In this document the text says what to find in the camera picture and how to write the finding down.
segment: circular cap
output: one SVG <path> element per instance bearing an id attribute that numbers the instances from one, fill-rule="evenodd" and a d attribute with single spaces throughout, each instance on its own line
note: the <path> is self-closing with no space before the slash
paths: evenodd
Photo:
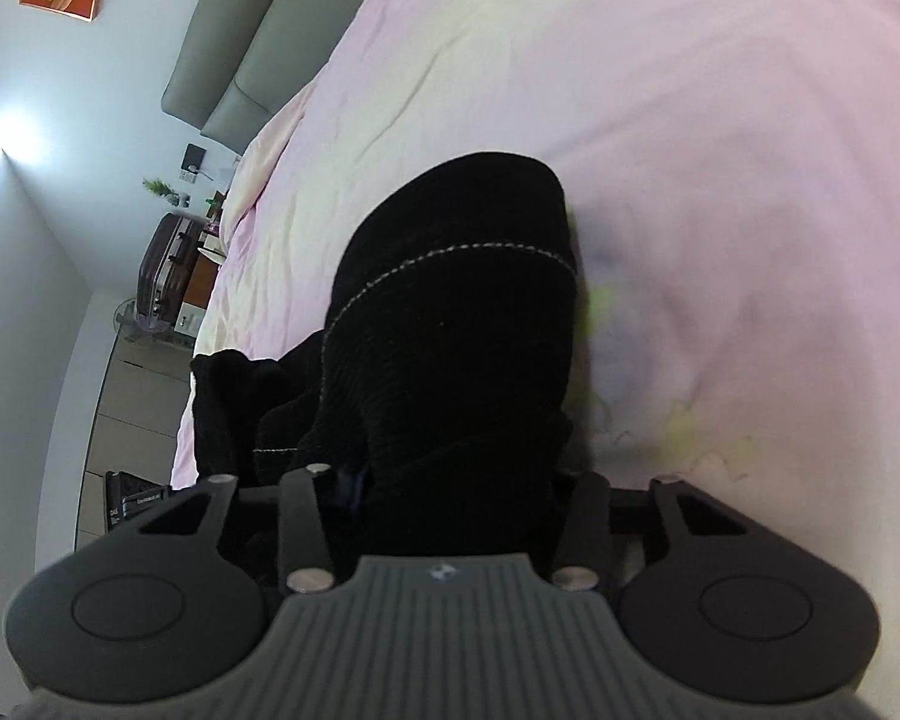
<path id="1" fill-rule="evenodd" d="M 600 577 L 592 568 L 581 565 L 567 565 L 554 571 L 550 578 L 557 587 L 567 592 L 581 592 L 592 590 L 600 584 Z"/>
<path id="2" fill-rule="evenodd" d="M 302 594 L 325 592 L 334 585 L 336 579 L 322 568 L 300 568 L 287 577 L 287 586 Z"/>
<path id="3" fill-rule="evenodd" d="M 813 604 L 799 587 L 761 576 L 716 581 L 701 594 L 700 610 L 718 631 L 752 641 L 794 635 L 813 616 Z"/>
<path id="4" fill-rule="evenodd" d="M 183 615 L 183 593 L 168 581 L 125 574 L 98 581 L 74 599 L 74 621 L 109 641 L 140 641 L 172 627 Z"/>

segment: white wall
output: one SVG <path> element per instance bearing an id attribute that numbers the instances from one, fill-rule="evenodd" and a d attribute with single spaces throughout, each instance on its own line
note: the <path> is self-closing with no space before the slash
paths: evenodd
<path id="1" fill-rule="evenodd" d="M 50 428 L 90 290 L 0 157 L 0 710 L 26 696 L 2 614 L 34 569 Z"/>
<path id="2" fill-rule="evenodd" d="M 116 338 L 113 313 L 120 302 L 108 293 L 94 293 L 70 357 L 47 450 L 37 520 L 36 571 L 74 551 L 83 467 Z"/>
<path id="3" fill-rule="evenodd" d="M 146 245 L 170 210 L 145 193 L 144 177 L 202 201 L 209 182 L 178 180 L 187 143 L 209 149 L 212 175 L 232 165 L 223 146 L 160 111 L 196 4 L 103 0 L 85 23 L 0 0 L 0 135 L 29 130 L 22 180 L 95 289 L 135 291 Z"/>

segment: fan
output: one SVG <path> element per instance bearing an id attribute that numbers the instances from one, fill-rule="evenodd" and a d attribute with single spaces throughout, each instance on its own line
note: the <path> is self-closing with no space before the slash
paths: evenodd
<path id="1" fill-rule="evenodd" d="M 137 301 L 125 300 L 113 314 L 113 329 L 117 338 L 135 346 L 147 346 L 156 341 L 154 331 L 142 327 L 137 320 Z"/>

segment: tie-dye bedding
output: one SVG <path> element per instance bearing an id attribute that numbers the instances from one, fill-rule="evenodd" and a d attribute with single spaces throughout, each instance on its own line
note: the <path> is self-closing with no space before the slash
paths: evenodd
<path id="1" fill-rule="evenodd" d="M 883 625 L 862 694 L 900 720 L 900 0 L 367 0 L 262 138 L 198 351 L 319 328 L 428 167 L 538 157 L 586 276 L 573 459 L 685 474 L 850 572 Z M 192 447 L 187 415 L 179 487 Z"/>

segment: metal pin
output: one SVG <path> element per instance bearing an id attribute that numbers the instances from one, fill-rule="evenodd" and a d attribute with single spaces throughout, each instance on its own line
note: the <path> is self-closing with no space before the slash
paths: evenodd
<path id="1" fill-rule="evenodd" d="M 583 592 L 592 590 L 600 584 L 600 577 L 592 568 L 582 565 L 567 565 L 554 571 L 550 581 L 561 590 Z"/>
<path id="2" fill-rule="evenodd" d="M 287 586 L 302 595 L 325 592 L 334 585 L 336 578 L 323 568 L 298 568 L 287 577 Z"/>

